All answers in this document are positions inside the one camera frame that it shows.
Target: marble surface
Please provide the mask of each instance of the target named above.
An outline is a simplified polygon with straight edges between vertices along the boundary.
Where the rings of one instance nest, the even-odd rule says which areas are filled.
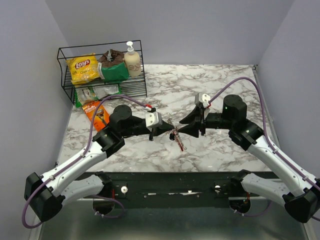
[[[238,77],[254,79],[248,65],[145,65],[148,97],[138,97],[156,107],[162,119],[169,118],[175,126],[194,108],[197,92],[214,96],[227,83]],[[241,80],[228,88],[211,106],[211,112],[221,112],[223,97],[240,95],[247,104],[247,118],[262,127],[262,112],[254,86]],[[111,114],[120,104],[131,107],[135,116],[144,118],[142,107],[124,99],[107,101]],[[61,164],[81,150],[88,141],[90,121],[82,108],[73,108],[58,163]],[[194,138],[181,134],[185,151],[181,151],[169,135],[149,141],[149,136],[125,139],[125,146],[110,158],[88,171],[110,172],[206,172],[206,171],[269,171],[256,157],[243,151],[228,137],[227,130],[210,129],[205,136]]]

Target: robotic arm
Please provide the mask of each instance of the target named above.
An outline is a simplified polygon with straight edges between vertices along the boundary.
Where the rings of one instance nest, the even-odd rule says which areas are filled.
[[[90,167],[109,158],[125,145],[124,138],[149,135],[149,140],[174,127],[162,120],[155,108],[145,113],[145,119],[132,116],[127,105],[117,106],[109,117],[109,124],[99,131],[89,144],[86,153],[79,151],[69,160],[56,168],[38,176],[35,172],[26,179],[24,198],[28,200],[35,190],[43,185],[32,197],[30,206],[41,222],[53,218],[66,204],[80,198],[97,195],[108,188],[110,180],[103,174],[95,174],[75,181]]]
[[[206,129],[228,129],[229,137],[235,144],[260,159],[283,182],[276,183],[242,170],[236,176],[236,182],[230,184],[238,184],[237,187],[241,186],[248,193],[263,196],[284,206],[294,219],[306,223],[320,208],[320,192],[313,186],[320,186],[320,180],[275,148],[276,145],[270,139],[267,141],[264,131],[247,119],[247,105],[241,97],[227,95],[223,100],[222,113],[209,113],[209,101],[207,94],[198,93],[195,97],[196,107],[180,121],[187,125],[178,132],[198,138],[199,132],[203,136]],[[284,156],[289,163],[284,162],[279,155]],[[303,171],[306,177],[301,177],[292,166]],[[230,185],[222,191],[228,194]]]

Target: soap dispenser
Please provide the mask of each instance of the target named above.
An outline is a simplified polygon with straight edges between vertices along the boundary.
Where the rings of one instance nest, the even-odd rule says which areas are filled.
[[[128,46],[128,52],[124,55],[124,62],[126,67],[128,68],[129,75],[131,77],[136,77],[141,74],[141,64],[140,64],[140,56],[137,53],[133,46],[132,41],[128,41],[126,45]]]

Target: lay's logo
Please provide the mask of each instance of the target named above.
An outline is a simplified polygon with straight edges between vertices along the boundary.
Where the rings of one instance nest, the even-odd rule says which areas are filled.
[[[89,65],[89,64],[90,64],[90,60],[89,60],[89,59],[87,59],[87,60],[85,60],[85,61],[77,62],[77,63],[75,64],[75,69],[82,68],[82,67],[87,66],[87,65]]]

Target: gray floor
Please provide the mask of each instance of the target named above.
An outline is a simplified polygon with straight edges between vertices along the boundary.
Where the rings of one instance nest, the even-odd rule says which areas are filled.
[[[250,213],[265,209],[255,200]],[[129,209],[120,219],[95,216],[92,201],[67,205],[43,224],[40,240],[304,240],[303,224],[273,204],[261,217],[241,217],[227,208]]]

